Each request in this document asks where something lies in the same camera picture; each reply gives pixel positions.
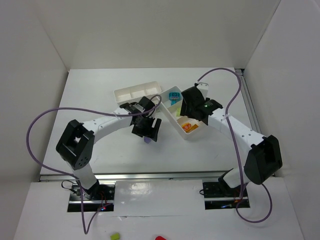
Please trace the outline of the round orange patterned lego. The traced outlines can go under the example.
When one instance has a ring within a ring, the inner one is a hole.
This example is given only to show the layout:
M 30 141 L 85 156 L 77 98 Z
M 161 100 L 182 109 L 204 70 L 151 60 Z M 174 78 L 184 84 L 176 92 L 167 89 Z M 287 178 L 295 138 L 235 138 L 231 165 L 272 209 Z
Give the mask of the round orange patterned lego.
M 186 133 L 188 133 L 191 131 L 192 124 L 187 122 L 187 123 L 182 124 L 181 127 Z

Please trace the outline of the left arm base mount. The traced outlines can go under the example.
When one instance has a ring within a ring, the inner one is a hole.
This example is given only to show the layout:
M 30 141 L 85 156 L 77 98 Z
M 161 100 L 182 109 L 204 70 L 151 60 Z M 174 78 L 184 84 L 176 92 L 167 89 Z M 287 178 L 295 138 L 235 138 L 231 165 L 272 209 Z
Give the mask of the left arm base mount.
M 64 180 L 61 187 L 69 191 L 68 213 L 81 212 L 81 194 L 80 187 L 75 181 Z M 97 192 L 87 194 L 83 190 L 83 211 L 95 212 L 100 209 L 101 212 L 114 211 L 116 184 L 114 182 L 101 182 Z

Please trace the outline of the green lego brick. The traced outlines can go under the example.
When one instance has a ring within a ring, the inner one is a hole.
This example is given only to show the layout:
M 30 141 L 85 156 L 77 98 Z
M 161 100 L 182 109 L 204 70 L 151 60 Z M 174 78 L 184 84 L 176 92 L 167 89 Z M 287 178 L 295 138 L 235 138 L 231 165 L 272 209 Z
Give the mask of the green lego brick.
M 181 108 L 178 107 L 178 108 L 176 109 L 176 116 L 179 117 L 180 115 L 181 115 Z

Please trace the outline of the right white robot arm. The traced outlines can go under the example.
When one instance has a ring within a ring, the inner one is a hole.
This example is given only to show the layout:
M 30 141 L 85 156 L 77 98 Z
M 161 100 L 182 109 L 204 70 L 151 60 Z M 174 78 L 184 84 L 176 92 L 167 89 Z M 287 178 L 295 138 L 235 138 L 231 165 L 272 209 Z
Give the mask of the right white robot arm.
M 233 189 L 241 184 L 261 185 L 283 166 L 278 139 L 255 132 L 239 120 L 226 113 L 226 109 L 215 101 L 204 97 L 208 88 L 199 85 L 184 90 L 180 114 L 203 122 L 235 140 L 237 149 L 246 155 L 244 166 L 232 169 L 222 175 L 219 181 Z

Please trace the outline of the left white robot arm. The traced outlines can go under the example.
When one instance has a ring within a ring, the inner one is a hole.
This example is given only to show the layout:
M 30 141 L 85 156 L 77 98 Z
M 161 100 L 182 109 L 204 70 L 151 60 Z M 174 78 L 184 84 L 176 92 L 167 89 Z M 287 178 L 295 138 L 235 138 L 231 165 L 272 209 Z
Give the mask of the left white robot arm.
M 109 134 L 130 126 L 133 126 L 132 134 L 156 142 L 162 122 L 152 117 L 157 107 L 152 98 L 144 96 L 139 102 L 123 103 L 112 113 L 100 118 L 85 122 L 74 119 L 67 124 L 56 151 L 70 166 L 83 192 L 90 199 L 103 191 L 90 166 L 94 145 Z

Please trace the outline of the teal square lego brick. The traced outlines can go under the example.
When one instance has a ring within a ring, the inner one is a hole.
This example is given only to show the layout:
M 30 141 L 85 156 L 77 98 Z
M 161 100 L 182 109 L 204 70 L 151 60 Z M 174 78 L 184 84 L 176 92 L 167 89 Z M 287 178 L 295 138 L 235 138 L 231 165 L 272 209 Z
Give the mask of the teal square lego brick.
M 181 95 L 179 92 L 170 92 L 169 95 L 168 95 L 168 99 L 171 101 L 171 102 L 179 102 L 180 99 L 181 99 Z

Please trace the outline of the purple lego brick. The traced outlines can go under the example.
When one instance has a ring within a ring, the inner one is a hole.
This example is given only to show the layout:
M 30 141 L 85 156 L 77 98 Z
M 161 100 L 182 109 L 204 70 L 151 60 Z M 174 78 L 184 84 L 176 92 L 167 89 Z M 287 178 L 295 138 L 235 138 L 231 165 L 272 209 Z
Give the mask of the purple lego brick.
M 150 138 L 148 138 L 148 137 L 145 137 L 144 139 L 144 142 L 145 143 L 147 143 L 147 144 L 149 144 L 152 140 L 150 139 Z

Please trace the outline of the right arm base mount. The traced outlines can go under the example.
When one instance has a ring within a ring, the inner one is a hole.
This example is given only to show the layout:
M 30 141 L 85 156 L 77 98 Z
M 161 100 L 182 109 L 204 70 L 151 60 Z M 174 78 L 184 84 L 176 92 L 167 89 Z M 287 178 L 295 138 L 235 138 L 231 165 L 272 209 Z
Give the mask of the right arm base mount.
M 205 210 L 224 210 L 239 208 L 250 208 L 248 192 L 245 189 L 240 198 L 241 187 L 229 188 L 217 181 L 207 181 L 202 183 L 199 194 L 204 197 Z

